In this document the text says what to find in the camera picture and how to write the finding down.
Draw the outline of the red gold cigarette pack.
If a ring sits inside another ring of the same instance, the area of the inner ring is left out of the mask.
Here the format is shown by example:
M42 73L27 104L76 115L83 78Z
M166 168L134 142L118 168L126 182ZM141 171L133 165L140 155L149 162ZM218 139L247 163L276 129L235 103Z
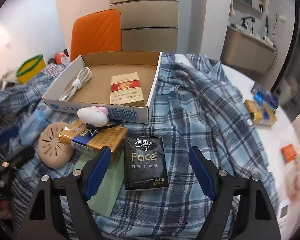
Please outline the red gold cigarette pack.
M137 72L111 77L110 104L145 107Z

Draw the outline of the beige three-door refrigerator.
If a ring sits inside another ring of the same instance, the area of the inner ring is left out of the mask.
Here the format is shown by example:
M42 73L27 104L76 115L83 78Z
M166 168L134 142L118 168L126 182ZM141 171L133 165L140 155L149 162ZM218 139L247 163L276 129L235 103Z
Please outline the beige three-door refrigerator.
M124 50L175 53L179 0L109 0L121 12Z

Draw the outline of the orange quilted chair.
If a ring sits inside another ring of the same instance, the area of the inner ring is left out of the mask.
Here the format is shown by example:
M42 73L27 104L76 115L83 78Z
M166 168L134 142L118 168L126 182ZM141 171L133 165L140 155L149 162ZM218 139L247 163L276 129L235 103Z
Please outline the orange quilted chair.
M70 60L79 55L122 50L121 13L107 9L78 18L73 25Z

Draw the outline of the blue gold cigarette pack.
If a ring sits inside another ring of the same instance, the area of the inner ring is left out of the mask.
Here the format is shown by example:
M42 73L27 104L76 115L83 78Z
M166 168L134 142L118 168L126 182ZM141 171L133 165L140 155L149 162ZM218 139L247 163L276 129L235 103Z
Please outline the blue gold cigarette pack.
M93 157L106 146L111 150L111 162L115 163L121 155L127 132L128 128L120 125L93 127L77 119L59 133L59 139L73 149Z

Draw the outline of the small orange box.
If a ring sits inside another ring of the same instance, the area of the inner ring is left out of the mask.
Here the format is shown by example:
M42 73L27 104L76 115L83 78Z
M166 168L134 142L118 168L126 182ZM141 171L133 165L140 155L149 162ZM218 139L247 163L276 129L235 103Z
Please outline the small orange box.
M285 163L290 163L297 156L297 153L294 149L293 144L289 144L289 145L284 146L283 148L281 148L281 152L283 154Z

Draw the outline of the gold blue pack on table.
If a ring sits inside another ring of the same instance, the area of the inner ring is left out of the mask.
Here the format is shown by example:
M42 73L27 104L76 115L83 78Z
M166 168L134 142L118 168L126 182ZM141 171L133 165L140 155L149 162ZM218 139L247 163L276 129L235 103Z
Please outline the gold blue pack on table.
M254 100L245 100L244 105L254 125L273 126L277 122L275 113L267 103L258 104Z

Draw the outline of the pill blister sheet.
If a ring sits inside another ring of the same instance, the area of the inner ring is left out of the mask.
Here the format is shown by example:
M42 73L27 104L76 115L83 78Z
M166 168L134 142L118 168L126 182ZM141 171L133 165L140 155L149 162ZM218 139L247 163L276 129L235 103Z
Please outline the pill blister sheet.
M57 77L65 68L66 65L64 64L50 63L46 65L46 67L42 69L41 72L53 77Z

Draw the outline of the dark blue box on table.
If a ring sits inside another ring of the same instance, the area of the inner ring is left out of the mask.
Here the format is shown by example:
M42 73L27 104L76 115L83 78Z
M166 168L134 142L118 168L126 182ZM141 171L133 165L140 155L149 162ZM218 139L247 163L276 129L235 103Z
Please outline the dark blue box on table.
M277 110L279 106L277 96L275 96L271 91L263 89L259 83L254 82L251 93L254 100L259 105L267 103L272 111L275 112Z

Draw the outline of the bathroom vanity cabinet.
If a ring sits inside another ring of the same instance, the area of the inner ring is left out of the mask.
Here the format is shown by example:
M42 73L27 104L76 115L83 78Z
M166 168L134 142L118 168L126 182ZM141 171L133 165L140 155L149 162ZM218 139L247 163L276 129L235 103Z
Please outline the bathroom vanity cabinet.
M260 38L228 26L221 61L265 74L273 64L276 49Z

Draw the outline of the beige round vented disc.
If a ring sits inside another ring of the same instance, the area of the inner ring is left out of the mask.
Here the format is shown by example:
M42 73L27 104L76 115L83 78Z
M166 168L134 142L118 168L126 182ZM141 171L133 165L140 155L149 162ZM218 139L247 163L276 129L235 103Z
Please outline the beige round vented disc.
M57 169L65 166L74 154L74 149L60 141L59 134L68 126L54 122L41 133L38 141L38 156L47 167Z

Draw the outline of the black faucet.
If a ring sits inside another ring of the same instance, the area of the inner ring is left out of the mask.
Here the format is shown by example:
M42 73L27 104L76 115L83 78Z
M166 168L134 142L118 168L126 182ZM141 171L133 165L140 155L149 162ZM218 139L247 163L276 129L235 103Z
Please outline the black faucet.
M248 28L248 20L250 20L251 23L255 23L255 18L253 16L246 16L241 18L241 26L244 29Z

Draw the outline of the white device on table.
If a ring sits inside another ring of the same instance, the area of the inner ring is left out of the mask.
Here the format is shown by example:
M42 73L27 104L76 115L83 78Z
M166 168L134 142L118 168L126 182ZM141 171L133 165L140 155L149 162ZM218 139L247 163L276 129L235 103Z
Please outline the white device on table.
M277 221L280 228L283 227L285 221L287 220L289 207L290 207L289 198L286 198L279 203L279 208L277 212Z

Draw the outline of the yellow bin green rim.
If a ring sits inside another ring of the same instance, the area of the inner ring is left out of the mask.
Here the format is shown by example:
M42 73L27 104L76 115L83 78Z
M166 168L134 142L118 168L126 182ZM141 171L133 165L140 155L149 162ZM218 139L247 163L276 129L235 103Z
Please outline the yellow bin green rim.
M39 74L46 67L43 54L36 55L26 60L16 71L15 76L21 84Z

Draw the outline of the green paper card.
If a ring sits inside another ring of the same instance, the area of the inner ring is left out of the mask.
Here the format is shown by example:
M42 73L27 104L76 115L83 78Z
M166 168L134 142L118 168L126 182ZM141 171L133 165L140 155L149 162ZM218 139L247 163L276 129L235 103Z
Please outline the green paper card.
M110 217L123 181L124 160L123 152L121 152L119 159L107 169L97 194L88 200L90 209L100 215Z

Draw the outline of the white pink plush toy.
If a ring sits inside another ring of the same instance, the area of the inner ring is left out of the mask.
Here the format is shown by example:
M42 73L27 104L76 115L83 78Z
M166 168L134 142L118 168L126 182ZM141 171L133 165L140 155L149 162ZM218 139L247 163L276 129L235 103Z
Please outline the white pink plush toy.
M109 121L108 115L108 109L101 106L84 107L77 111L77 116L81 121L95 127L106 126Z

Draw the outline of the open cardboard box tray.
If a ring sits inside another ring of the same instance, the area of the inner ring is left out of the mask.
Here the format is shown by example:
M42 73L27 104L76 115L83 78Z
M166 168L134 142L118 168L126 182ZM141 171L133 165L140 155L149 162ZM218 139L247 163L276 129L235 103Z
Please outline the open cardboard box tray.
M55 78L42 100L53 111L75 114L80 108L103 106L108 109L109 118L113 120L148 124L161 58L161 52L128 50L79 55ZM91 70L91 79L70 100L62 101L61 95L71 88L84 67ZM110 100L111 78L130 73L138 74L143 102L139 106L115 105Z

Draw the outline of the plastic bag with cup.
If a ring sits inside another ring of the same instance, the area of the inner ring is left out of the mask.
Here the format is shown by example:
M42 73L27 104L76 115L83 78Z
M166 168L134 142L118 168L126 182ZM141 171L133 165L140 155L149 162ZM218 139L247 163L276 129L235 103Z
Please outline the plastic bag with cup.
M285 187L292 202L300 201L300 146L295 150L296 157L286 165Z

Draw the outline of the blue plaid shirt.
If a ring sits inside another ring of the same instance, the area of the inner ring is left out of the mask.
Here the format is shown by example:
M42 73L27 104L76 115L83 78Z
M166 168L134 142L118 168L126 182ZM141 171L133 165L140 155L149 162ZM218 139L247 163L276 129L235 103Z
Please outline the blue plaid shirt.
M205 55L163 53L154 108L148 125L128 124L129 135L162 137L169 187L125 191L121 187L110 217L93 213L105 239L194 239L212 206L189 164L189 149L197 146L206 159L231 175L262 180L274 210L279 205L275 179L242 94L231 84L219 62ZM40 73L24 85L0 91L0 133L17 125L28 128L35 111L47 121L72 122L74 117L50 110L41 100L55 77ZM75 160L63 168L45 167L35 156L12 182L14 229L19 233L29 201L41 176L66 176Z

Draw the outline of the red plastic bag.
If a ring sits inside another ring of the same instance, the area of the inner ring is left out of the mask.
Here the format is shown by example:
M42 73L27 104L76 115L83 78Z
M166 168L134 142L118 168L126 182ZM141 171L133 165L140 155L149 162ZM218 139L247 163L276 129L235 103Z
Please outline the red plastic bag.
M62 58L66 57L64 52L56 53L54 55L54 60L56 64L62 64Z

